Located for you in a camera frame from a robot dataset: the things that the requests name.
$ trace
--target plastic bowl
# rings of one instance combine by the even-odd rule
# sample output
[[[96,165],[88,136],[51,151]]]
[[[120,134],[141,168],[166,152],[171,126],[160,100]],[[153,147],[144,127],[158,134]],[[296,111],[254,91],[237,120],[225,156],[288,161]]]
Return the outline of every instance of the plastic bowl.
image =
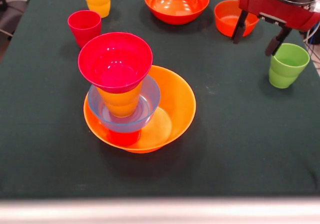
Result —
[[[238,0],[224,0],[214,8],[215,25],[222,34],[232,37],[241,14]],[[243,36],[249,35],[259,21],[257,16],[249,13],[245,20],[245,31]]]
[[[83,105],[84,118],[90,130],[100,140],[127,152],[143,154],[154,152],[173,142],[188,129],[196,113],[196,98],[191,87],[181,76],[164,67],[153,65],[149,75],[158,84],[161,99],[152,120],[141,130],[140,139],[133,145],[123,146],[113,142],[110,131],[90,110],[86,97]],[[169,133],[166,135],[164,132],[168,128]]]
[[[210,0],[144,0],[151,12],[161,21],[183,25],[195,20]]]
[[[80,51],[78,67],[90,83],[108,93],[134,89],[153,63],[150,46],[140,37],[110,32],[90,40]]]
[[[160,102],[160,89],[156,81],[147,75],[142,82],[140,98],[134,113],[125,118],[110,114],[97,88],[92,85],[88,93],[91,111],[101,123],[117,133],[133,133],[149,123]]]

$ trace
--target bowl rim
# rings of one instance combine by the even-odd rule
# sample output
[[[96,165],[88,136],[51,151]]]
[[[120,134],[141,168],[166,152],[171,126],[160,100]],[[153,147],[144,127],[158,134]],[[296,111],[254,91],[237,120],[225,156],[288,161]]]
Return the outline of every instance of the bowl rim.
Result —
[[[154,90],[154,92],[157,93],[157,95],[156,95],[157,99],[156,99],[156,101],[155,101],[155,102],[156,102],[156,105],[155,105],[154,108],[150,111],[150,113],[149,113],[147,116],[145,116],[144,118],[138,119],[138,120],[136,120],[136,121],[129,122],[129,123],[115,123],[115,122],[113,122],[113,121],[105,120],[102,116],[99,116],[98,113],[96,113],[96,112],[94,111],[94,109],[92,108],[92,103],[89,101],[89,96],[90,96],[89,94],[90,94],[90,92],[92,92],[92,90],[93,90],[94,88],[96,88],[96,86],[94,86],[94,85],[91,85],[91,87],[90,87],[90,89],[89,89],[89,92],[88,92],[88,105],[89,105],[89,107],[90,107],[90,110],[92,111],[92,113],[93,113],[101,122],[108,123],[108,124],[111,124],[111,125],[116,126],[116,127],[129,127],[129,126],[131,126],[131,125],[136,125],[136,124],[139,124],[139,123],[143,123],[144,121],[146,121],[147,119],[149,119],[149,118],[155,113],[156,109],[157,109],[158,106],[159,106],[160,100],[161,100],[161,92],[160,92],[160,88],[159,88],[157,82],[156,82],[151,76],[149,76],[149,75],[147,75],[147,76],[145,77],[145,79],[143,80],[143,82],[144,82],[144,81],[148,81],[148,82],[152,83],[153,85],[155,84],[155,90]]]
[[[134,38],[137,38],[137,39],[141,40],[141,41],[146,45],[148,52],[151,54],[150,64],[149,64],[149,67],[148,67],[148,69],[146,70],[146,72],[145,72],[144,75],[142,75],[139,79],[137,79],[137,80],[135,80],[135,81],[133,81],[133,82],[131,82],[131,83],[129,83],[129,84],[122,85],[122,86],[117,86],[117,87],[114,87],[114,86],[105,86],[105,85],[101,85],[101,84],[99,84],[99,83],[96,83],[96,82],[92,81],[92,80],[89,79],[86,75],[84,75],[84,72],[83,72],[83,70],[82,70],[82,68],[81,68],[81,65],[80,65],[80,58],[81,58],[82,53],[83,53],[83,51],[85,50],[85,48],[86,48],[87,45],[90,45],[90,43],[92,43],[94,40],[100,39],[101,37],[111,36],[111,35],[115,35],[115,34],[128,35],[128,36],[132,36],[132,37],[134,37]],[[134,87],[136,84],[140,83],[140,82],[146,77],[146,75],[147,75],[148,72],[150,71],[151,66],[152,66],[152,64],[153,64],[153,62],[154,62],[154,54],[153,54],[153,52],[152,52],[152,49],[151,49],[150,45],[149,45],[144,39],[142,39],[141,37],[139,37],[139,36],[137,36],[137,35],[135,35],[135,34],[129,33],[129,32],[115,31],[115,32],[108,32],[108,33],[104,33],[104,34],[98,35],[98,36],[96,36],[95,38],[93,38],[93,39],[91,39],[90,41],[88,41],[88,42],[82,47],[82,49],[80,50],[77,61],[78,61],[78,69],[79,69],[80,73],[81,73],[82,76],[83,76],[86,80],[88,80],[91,84],[95,85],[96,87],[98,87],[98,88],[100,88],[100,89],[102,89],[102,90],[104,90],[104,91],[110,92],[110,93],[121,93],[121,92],[118,92],[118,91],[121,90],[121,89],[125,89],[125,88],[127,88],[127,87]]]
[[[197,15],[197,14],[200,14],[202,13],[209,5],[210,3],[210,0],[207,0],[205,5],[203,6],[203,8],[201,8],[200,10],[196,11],[196,12],[193,12],[191,14],[186,14],[186,15],[169,15],[169,14],[166,14],[166,13],[163,13],[163,12],[160,12],[156,9],[154,9],[151,5],[149,5],[149,3],[147,2],[147,0],[144,0],[145,4],[154,12],[157,12],[157,13],[160,13],[162,15],[165,15],[165,16],[168,16],[168,17],[188,17],[188,16],[192,16],[192,15]]]
[[[220,1],[217,5],[215,5],[215,7],[214,7],[214,10],[213,10],[213,12],[214,12],[214,17],[216,18],[216,19],[218,19],[219,21],[221,21],[221,22],[223,22],[225,25],[228,25],[228,26],[230,26],[230,27],[233,27],[233,25],[231,25],[231,24],[229,24],[229,23],[226,23],[223,19],[221,19],[218,15],[217,15],[217,7],[218,6],[220,6],[220,5],[222,5],[222,4],[224,4],[224,3],[230,3],[230,2],[239,2],[239,0],[223,0],[223,1]],[[258,22],[259,22],[259,18],[257,17],[257,20],[255,20],[254,22],[250,22],[249,23],[249,25],[248,25],[248,27],[251,27],[251,26],[253,26],[253,25],[256,25]]]
[[[175,73],[174,71],[170,70],[170,69],[167,69],[165,67],[162,67],[162,66],[158,66],[158,65],[153,65],[152,66],[154,69],[162,69],[168,73],[171,73],[173,74],[174,76],[176,76],[178,79],[180,79],[182,82],[184,82],[187,86],[187,88],[189,89],[190,91],[190,94],[192,95],[192,102],[193,102],[193,110],[192,110],[192,115],[191,115],[191,118],[190,118],[190,121],[189,123],[185,126],[185,128],[180,131],[175,137],[173,138],[168,138],[166,141],[164,141],[162,144],[160,145],[157,145],[157,146],[153,146],[151,148],[130,148],[130,147],[125,147],[125,146],[119,146],[119,145],[116,145],[116,144],[113,144],[109,141],[106,141],[106,139],[104,139],[103,137],[101,137],[100,135],[97,134],[97,132],[91,127],[88,125],[89,129],[94,133],[94,135],[100,139],[101,141],[103,141],[104,143],[107,143],[108,145],[112,146],[112,147],[115,147],[115,148],[118,148],[118,149],[122,149],[124,151],[127,151],[127,152],[135,152],[136,154],[143,154],[144,152],[143,151],[150,151],[150,150],[158,150],[166,145],[168,145],[169,143],[172,143],[174,142],[176,139],[178,139],[179,137],[181,137],[185,132],[186,130],[190,127],[191,123],[193,122],[194,118],[195,118],[195,115],[196,115],[196,109],[197,109],[197,102],[196,102],[196,96],[195,96],[195,93],[194,91],[192,90],[191,86],[188,84],[188,82],[183,79],[180,75],[178,75],[177,73]],[[86,98],[84,100],[84,105],[83,105],[83,113],[84,113],[84,118],[87,121],[88,117],[86,115],[86,102],[87,102],[87,105],[89,106],[89,102],[88,102],[88,93],[86,94]]]

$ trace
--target orange bowl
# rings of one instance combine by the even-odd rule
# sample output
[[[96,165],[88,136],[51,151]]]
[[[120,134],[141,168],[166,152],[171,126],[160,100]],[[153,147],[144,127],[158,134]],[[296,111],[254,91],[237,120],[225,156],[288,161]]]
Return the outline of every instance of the orange bowl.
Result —
[[[210,0],[144,0],[151,12],[161,21],[183,25],[196,19]]]
[[[153,65],[148,74],[157,82],[161,99],[151,121],[142,128],[140,139],[132,145],[114,144],[109,130],[90,110],[88,96],[85,98],[85,121],[103,142],[131,153],[150,153],[179,138],[192,123],[196,113],[196,98],[188,83],[178,74],[160,66]]]
[[[232,37],[241,14],[238,0],[224,0],[214,8],[215,25],[222,34]],[[245,20],[245,31],[243,36],[249,35],[259,21],[257,16],[249,13]]]

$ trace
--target pink cup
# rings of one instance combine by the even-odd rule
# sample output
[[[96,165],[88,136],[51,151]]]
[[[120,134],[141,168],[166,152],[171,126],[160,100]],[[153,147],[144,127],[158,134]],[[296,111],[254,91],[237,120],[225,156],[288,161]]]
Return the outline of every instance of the pink cup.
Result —
[[[101,34],[101,17],[92,10],[79,10],[72,13],[68,18],[68,25],[80,48]]]

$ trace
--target translucent blue bowl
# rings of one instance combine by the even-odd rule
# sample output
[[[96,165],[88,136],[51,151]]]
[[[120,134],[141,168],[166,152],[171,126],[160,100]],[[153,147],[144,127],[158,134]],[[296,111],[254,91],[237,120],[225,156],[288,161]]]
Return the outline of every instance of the translucent blue bowl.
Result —
[[[113,116],[94,85],[90,87],[88,102],[91,111],[106,128],[118,133],[132,133],[142,129],[150,122],[159,105],[160,97],[158,84],[151,76],[147,75],[142,82],[138,105],[134,113],[128,117]]]

